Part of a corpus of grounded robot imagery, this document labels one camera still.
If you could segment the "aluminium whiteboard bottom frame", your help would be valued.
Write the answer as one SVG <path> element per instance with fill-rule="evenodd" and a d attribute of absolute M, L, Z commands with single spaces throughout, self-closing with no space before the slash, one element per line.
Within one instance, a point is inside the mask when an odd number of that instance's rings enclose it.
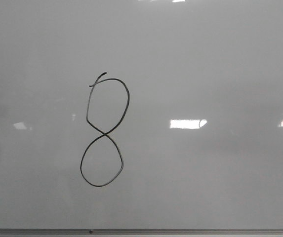
<path fill-rule="evenodd" d="M 283 237 L 283 229 L 20 229 L 0 237 Z"/>

